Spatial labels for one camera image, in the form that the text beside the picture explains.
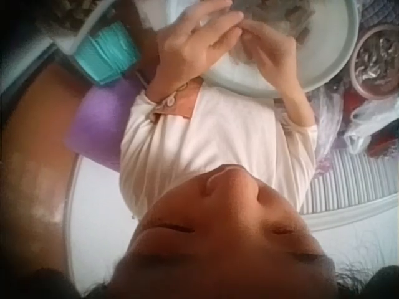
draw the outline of striped mat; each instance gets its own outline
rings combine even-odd
[[[315,178],[302,207],[302,214],[315,214],[365,204],[398,193],[397,158],[332,152],[332,170]]]

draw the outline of teal spool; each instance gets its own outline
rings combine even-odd
[[[95,37],[86,37],[74,58],[93,81],[103,85],[121,78],[140,53],[123,24],[116,22]]]

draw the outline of nose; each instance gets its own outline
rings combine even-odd
[[[229,223],[256,221],[262,210],[257,181],[240,166],[223,166],[207,182],[208,207]]]

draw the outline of brown bowl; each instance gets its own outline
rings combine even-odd
[[[359,38],[355,50],[353,51],[352,57],[350,59],[350,79],[352,81],[352,85],[361,96],[370,100],[384,100],[398,93],[398,83],[396,80],[393,80],[394,84],[389,83],[390,86],[388,84],[367,85],[364,83],[360,83],[356,77],[356,58],[360,52],[360,49],[363,47],[366,40],[368,40],[371,36],[381,31],[396,31],[397,34],[399,34],[399,26],[390,25],[390,24],[377,25],[368,30]]]

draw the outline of purple pillow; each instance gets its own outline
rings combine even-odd
[[[120,144],[136,96],[142,91],[138,79],[107,87],[92,87],[80,105],[66,145],[115,171],[120,170]]]

